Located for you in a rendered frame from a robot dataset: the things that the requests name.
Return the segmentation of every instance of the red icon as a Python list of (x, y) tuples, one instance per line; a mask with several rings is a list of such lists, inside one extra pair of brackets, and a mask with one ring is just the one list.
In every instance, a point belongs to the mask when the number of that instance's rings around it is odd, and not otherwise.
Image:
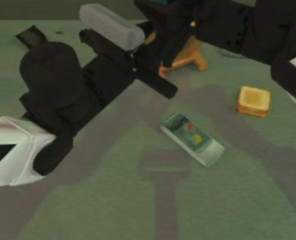
[(194, 125), (190, 122), (190, 123), (187, 124), (187, 128), (188, 128), (188, 131), (190, 132), (190, 131), (193, 130)]

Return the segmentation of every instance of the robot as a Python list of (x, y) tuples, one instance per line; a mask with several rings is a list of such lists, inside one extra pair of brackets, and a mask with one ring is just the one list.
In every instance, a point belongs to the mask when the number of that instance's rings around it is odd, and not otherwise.
[(191, 36), (270, 65), (271, 78), (296, 103), (296, 0), (257, 0), (254, 7), (230, 0), (134, 3), (148, 21), (132, 24), (99, 4), (81, 7), (87, 29), (80, 40), (97, 53), (84, 67), (70, 46), (48, 42), (36, 28), (17, 36), (29, 48), (20, 63), (29, 91), (20, 98), (21, 118), (0, 117), (0, 186), (52, 173), (77, 133), (136, 79), (173, 98), (177, 87), (159, 67), (171, 67)]

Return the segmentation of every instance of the tabletop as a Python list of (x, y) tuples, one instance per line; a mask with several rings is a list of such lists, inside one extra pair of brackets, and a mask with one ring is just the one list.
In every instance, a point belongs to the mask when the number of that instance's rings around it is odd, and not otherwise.
[[(0, 116), (24, 112), (27, 49), (15, 35), (31, 25), (72, 46), (82, 66), (95, 57), (77, 20), (0, 21)], [(207, 71), (167, 74), (175, 98), (136, 81), (45, 180), (0, 187), (0, 240), (296, 240), (296, 105), (269, 66), (208, 44), (200, 51)], [(242, 86), (271, 92), (266, 118), (236, 113)], [(204, 168), (159, 130), (175, 112), (225, 147), (215, 165)]]

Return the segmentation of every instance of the yellow icon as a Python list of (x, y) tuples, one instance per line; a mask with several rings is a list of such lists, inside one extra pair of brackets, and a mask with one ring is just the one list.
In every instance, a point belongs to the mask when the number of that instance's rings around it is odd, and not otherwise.
[(194, 137), (193, 137), (193, 142), (195, 143), (195, 144), (198, 144), (198, 143), (200, 143), (202, 141), (202, 137), (201, 136), (199, 136), (199, 135), (195, 135)]

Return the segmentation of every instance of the toast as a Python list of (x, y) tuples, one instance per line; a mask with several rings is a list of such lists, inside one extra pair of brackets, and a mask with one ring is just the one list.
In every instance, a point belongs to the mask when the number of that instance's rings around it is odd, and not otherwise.
[(240, 89), (236, 110), (241, 114), (264, 118), (270, 109), (271, 93), (264, 89), (243, 86)]

